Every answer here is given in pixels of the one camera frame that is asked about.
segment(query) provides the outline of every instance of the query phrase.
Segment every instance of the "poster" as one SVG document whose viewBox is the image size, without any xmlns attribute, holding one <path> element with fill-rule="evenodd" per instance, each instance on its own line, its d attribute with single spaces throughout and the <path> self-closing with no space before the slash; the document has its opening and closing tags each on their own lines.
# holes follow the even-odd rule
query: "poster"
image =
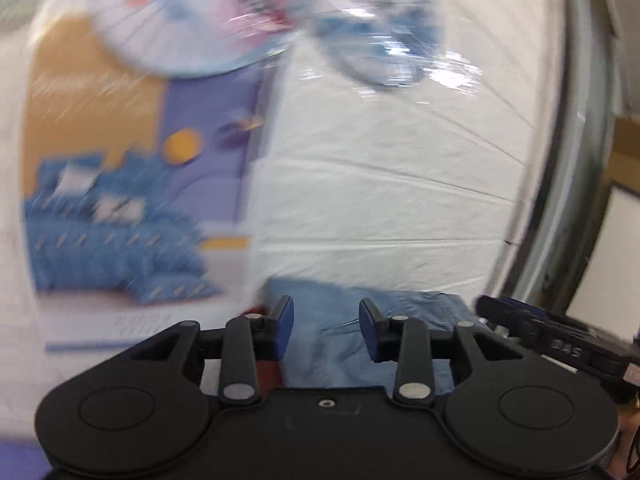
<svg viewBox="0 0 640 480">
<path fill-rule="evenodd" d="M 167 80 L 122 65 L 81 13 L 39 37 L 22 196 L 49 349 L 218 328 L 250 306 L 246 212 L 277 63 Z"/>
</svg>

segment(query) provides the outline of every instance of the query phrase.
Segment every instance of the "screw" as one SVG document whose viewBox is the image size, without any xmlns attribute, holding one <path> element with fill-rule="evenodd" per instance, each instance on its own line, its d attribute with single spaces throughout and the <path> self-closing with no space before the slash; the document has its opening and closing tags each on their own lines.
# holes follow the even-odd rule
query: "screw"
<svg viewBox="0 0 640 480">
<path fill-rule="evenodd" d="M 431 395 L 431 388 L 422 383 L 405 383 L 398 388 L 398 393 L 405 399 L 426 399 Z"/>
<path fill-rule="evenodd" d="M 247 400 L 255 395 L 255 388 L 250 384 L 234 383 L 225 386 L 222 393 L 227 399 L 231 400 Z"/>
</svg>

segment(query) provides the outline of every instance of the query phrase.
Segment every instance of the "folded blue cloth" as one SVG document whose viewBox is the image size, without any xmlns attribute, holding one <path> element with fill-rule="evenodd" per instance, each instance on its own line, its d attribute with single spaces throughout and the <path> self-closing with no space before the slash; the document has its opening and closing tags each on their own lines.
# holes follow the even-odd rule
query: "folded blue cloth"
<svg viewBox="0 0 640 480">
<path fill-rule="evenodd" d="M 274 307 L 283 294 L 294 301 L 295 322 L 282 361 L 285 386 L 348 388 L 384 386 L 393 390 L 396 363 L 373 363 L 360 335 L 358 306 L 371 298 L 385 316 L 417 317 L 432 329 L 452 330 L 461 321 L 478 318 L 458 296 L 442 292 L 383 291 L 345 288 L 328 283 L 271 278 L 267 301 Z M 436 394 L 453 390 L 448 360 L 434 360 Z"/>
</svg>

